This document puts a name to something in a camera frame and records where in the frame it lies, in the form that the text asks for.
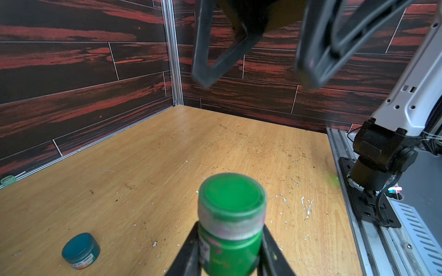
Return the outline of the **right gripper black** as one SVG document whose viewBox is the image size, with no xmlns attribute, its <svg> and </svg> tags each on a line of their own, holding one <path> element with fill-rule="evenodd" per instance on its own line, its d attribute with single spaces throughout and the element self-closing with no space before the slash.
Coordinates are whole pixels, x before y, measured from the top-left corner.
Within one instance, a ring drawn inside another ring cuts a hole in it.
<svg viewBox="0 0 442 276">
<path fill-rule="evenodd" d="M 321 88 L 379 28 L 410 4 L 410 1 L 363 1 L 343 23 L 346 1 L 197 1 L 192 78 L 203 88 L 211 87 L 264 33 L 303 20 L 295 71 L 302 86 Z M 234 41 L 210 65 L 208 53 L 216 6 L 231 24 Z"/>
</svg>

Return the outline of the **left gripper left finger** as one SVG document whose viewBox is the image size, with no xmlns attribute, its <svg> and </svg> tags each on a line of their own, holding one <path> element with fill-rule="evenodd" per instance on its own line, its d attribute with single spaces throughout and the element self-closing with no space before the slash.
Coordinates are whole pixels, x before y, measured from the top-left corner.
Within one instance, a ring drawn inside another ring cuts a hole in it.
<svg viewBox="0 0 442 276">
<path fill-rule="evenodd" d="M 198 226 L 197 221 L 166 272 L 166 276 L 200 276 Z"/>
</svg>

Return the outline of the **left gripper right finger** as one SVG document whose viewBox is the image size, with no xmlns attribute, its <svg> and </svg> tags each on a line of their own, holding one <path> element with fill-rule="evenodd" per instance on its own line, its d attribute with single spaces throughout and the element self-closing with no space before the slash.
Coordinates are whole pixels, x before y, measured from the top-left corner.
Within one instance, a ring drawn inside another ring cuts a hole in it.
<svg viewBox="0 0 442 276">
<path fill-rule="evenodd" d="M 261 275 L 295 276 L 294 271 L 291 269 L 266 225 L 262 229 Z"/>
</svg>

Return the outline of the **green paint jar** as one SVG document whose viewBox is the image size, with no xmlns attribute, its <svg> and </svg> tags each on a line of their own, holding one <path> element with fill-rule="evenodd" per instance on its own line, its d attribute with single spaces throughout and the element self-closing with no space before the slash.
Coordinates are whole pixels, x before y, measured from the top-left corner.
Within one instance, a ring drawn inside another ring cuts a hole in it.
<svg viewBox="0 0 442 276">
<path fill-rule="evenodd" d="M 207 178 L 198 198 L 199 259 L 209 276 L 249 276 L 259 263 L 267 193 L 238 173 Z"/>
</svg>

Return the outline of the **blue paint jar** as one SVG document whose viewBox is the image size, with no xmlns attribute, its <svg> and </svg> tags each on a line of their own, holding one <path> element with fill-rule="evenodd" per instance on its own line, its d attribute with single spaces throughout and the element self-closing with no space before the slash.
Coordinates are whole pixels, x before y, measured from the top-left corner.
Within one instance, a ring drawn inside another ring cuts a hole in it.
<svg viewBox="0 0 442 276">
<path fill-rule="evenodd" d="M 96 261 L 101 248 L 90 233 L 81 233 L 70 239 L 62 249 L 63 259 L 74 269 L 81 270 Z"/>
</svg>

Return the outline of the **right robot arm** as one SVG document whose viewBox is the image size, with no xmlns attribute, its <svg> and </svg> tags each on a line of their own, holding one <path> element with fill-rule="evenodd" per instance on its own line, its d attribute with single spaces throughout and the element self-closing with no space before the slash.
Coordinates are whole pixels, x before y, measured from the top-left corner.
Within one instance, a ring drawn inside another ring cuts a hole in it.
<svg viewBox="0 0 442 276">
<path fill-rule="evenodd" d="M 213 64 L 208 62 L 213 11 L 221 7 L 235 39 Z M 302 86 L 321 88 L 409 1 L 364 1 L 342 23 L 345 1 L 198 1 L 192 78 L 211 87 L 247 54 L 265 32 L 300 19 L 294 69 Z M 422 134 L 442 104 L 442 11 L 388 98 L 361 127 L 353 142 L 359 155 L 351 178 L 359 186 L 381 190 L 398 179 L 417 158 Z"/>
</svg>

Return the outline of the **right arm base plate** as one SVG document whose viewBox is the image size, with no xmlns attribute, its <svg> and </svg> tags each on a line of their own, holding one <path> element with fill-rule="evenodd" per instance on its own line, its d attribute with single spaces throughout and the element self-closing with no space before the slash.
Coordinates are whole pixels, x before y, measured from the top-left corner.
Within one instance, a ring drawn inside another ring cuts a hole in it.
<svg viewBox="0 0 442 276">
<path fill-rule="evenodd" d="M 348 193 L 349 202 L 356 218 L 377 226 L 401 228 L 402 224 L 386 195 L 383 195 L 379 202 L 381 214 L 387 221 L 386 225 L 383 225 L 376 214 L 377 194 L 373 192 L 366 193 L 363 191 L 363 188 L 353 184 L 352 180 L 349 178 L 350 172 L 355 166 L 353 160 L 346 157 L 340 157 L 338 164 L 344 175 L 344 184 Z"/>
</svg>

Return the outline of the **front aluminium rail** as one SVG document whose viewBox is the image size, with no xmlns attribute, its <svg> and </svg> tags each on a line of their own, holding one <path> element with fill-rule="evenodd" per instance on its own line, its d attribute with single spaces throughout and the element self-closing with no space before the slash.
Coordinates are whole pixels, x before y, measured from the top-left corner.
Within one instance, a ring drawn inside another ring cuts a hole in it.
<svg viewBox="0 0 442 276">
<path fill-rule="evenodd" d="M 394 192 L 380 201 L 389 220 L 375 217 L 376 194 L 350 178 L 358 155 L 355 134 L 326 130 L 358 257 L 365 276 L 439 276 L 442 273 L 442 159 L 421 151 Z"/>
</svg>

